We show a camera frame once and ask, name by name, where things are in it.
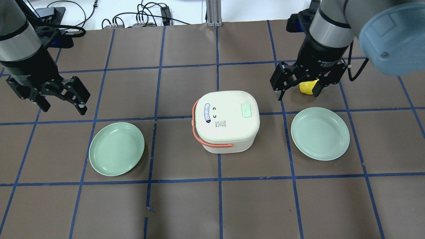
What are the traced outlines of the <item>green plate near left arm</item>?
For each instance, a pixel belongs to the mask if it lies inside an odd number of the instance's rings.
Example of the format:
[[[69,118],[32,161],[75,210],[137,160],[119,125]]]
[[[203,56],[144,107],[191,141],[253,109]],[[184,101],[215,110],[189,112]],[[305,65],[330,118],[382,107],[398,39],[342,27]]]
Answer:
[[[116,122],[94,136],[88,158],[94,171],[115,177],[131,171],[142,158],[144,149],[144,135],[137,126]]]

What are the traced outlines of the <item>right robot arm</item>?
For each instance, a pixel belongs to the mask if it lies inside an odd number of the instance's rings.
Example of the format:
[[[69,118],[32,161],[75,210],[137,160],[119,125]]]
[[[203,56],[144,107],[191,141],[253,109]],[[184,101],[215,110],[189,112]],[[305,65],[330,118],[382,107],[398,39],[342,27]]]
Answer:
[[[279,62],[270,78],[278,101],[300,83],[315,82],[317,97],[345,72],[354,81],[368,62],[381,74],[423,71],[423,0],[313,0],[291,15],[287,32],[304,33],[296,62]]]

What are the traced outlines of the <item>green plate near right arm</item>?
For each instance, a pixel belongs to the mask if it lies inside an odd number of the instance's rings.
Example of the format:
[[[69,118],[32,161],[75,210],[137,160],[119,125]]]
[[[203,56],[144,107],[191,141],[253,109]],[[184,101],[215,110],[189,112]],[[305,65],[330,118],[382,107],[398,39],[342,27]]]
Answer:
[[[301,153],[318,161],[337,159],[350,145],[346,123],[333,111],[320,107],[307,108],[295,115],[291,137]]]

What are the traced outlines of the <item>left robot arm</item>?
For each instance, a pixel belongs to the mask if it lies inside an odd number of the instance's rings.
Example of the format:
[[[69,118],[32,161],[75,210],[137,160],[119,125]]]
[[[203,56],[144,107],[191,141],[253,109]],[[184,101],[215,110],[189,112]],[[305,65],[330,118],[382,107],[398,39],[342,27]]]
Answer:
[[[346,47],[326,46],[314,38],[313,30],[317,28],[319,18],[330,22],[322,9],[318,8],[313,22],[302,24],[305,39],[296,64],[291,68],[291,73],[297,75],[298,79],[288,83],[287,86],[272,83],[272,86],[281,91],[281,95],[284,95],[284,91],[288,88],[307,80],[306,75],[299,74],[302,66],[315,74],[328,74],[327,77],[320,77],[318,85],[314,86],[314,96],[318,96],[329,84],[338,83],[341,76],[337,75],[336,71],[347,66],[342,60]],[[18,98],[29,99],[43,112],[47,112],[50,103],[45,96],[55,96],[72,104],[80,115],[85,115],[88,110],[86,103],[91,94],[79,77],[64,79],[60,76],[48,48],[53,47],[57,39],[60,40],[60,47],[73,47],[72,39],[84,36],[86,30],[78,27],[80,30],[78,34],[69,35],[62,33],[61,28],[62,25],[44,23],[33,17],[21,0],[2,0],[1,65],[9,71],[10,76],[6,82]]]

